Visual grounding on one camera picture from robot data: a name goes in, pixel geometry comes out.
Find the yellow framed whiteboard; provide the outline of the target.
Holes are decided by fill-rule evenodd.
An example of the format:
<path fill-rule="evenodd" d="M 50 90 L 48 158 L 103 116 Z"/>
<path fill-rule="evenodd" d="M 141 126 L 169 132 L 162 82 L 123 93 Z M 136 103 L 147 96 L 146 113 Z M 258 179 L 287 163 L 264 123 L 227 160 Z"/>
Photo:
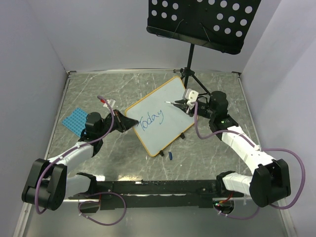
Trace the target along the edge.
<path fill-rule="evenodd" d="M 182 99 L 184 92 L 182 80 L 175 76 L 125 110 L 126 117 L 139 121 L 133 130 L 151 157 L 194 125 L 193 117 L 165 103 Z"/>

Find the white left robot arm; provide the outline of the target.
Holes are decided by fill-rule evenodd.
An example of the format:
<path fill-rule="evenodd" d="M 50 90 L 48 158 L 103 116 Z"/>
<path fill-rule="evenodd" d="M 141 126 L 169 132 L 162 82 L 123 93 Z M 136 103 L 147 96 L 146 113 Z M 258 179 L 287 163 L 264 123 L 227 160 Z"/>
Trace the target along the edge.
<path fill-rule="evenodd" d="M 126 132 L 138 123 L 119 110 L 112 110 L 105 118 L 98 112 L 87 114 L 84 129 L 74 146 L 54 158 L 34 161 L 22 191 L 22 201 L 36 208 L 56 210 L 64 199 L 77 194 L 85 198 L 96 196 L 98 187 L 94 175 L 79 172 L 69 178 L 68 173 L 97 155 L 106 135 L 116 130 Z"/>

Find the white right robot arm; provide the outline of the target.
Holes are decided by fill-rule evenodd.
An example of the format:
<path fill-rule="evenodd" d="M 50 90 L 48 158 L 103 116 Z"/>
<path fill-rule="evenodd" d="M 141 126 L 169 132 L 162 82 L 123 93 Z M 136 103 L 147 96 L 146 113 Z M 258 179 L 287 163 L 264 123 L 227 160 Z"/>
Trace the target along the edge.
<path fill-rule="evenodd" d="M 214 91 L 206 102 L 199 101 L 197 91 L 187 89 L 183 98 L 172 102 L 194 120 L 203 117 L 209 120 L 212 136 L 228 145 L 246 164 L 251 175 L 241 175 L 234 171 L 217 176 L 216 193 L 222 197 L 232 191 L 250 196 L 259 207 L 271 205 L 291 194 L 288 164 L 276 160 L 255 144 L 229 115 L 227 96 L 222 91 Z"/>

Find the blue studded building plate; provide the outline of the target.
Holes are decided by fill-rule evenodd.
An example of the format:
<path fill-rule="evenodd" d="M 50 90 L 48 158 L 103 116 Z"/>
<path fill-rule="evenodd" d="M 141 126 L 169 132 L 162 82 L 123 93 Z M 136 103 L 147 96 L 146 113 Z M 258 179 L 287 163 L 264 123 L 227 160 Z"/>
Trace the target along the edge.
<path fill-rule="evenodd" d="M 85 128 L 87 112 L 81 108 L 76 108 L 68 117 L 66 117 L 62 124 L 69 129 L 73 134 L 80 137 Z"/>

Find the black perforated music stand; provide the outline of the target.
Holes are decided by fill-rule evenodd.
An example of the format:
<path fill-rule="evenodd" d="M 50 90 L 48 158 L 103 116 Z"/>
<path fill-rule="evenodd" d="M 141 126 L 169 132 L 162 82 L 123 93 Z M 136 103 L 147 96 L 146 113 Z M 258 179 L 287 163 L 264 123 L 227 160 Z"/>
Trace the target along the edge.
<path fill-rule="evenodd" d="M 186 67 L 181 68 L 184 85 L 192 77 L 204 90 L 191 69 L 196 45 L 221 53 L 237 55 L 260 5 L 259 0 L 150 0 L 148 33 L 190 44 Z"/>

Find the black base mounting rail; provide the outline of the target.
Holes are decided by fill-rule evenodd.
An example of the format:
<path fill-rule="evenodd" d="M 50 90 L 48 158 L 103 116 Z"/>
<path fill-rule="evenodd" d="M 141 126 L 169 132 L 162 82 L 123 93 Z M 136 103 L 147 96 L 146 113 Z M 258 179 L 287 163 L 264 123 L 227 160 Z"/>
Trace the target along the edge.
<path fill-rule="evenodd" d="M 216 180 L 173 181 L 98 181 L 93 196 L 78 193 L 70 199 L 100 200 L 101 210 L 123 208 L 119 194 L 127 208 L 186 207 L 212 208 L 214 200 L 226 199 L 230 194 L 241 198 L 244 194 L 225 190 Z"/>

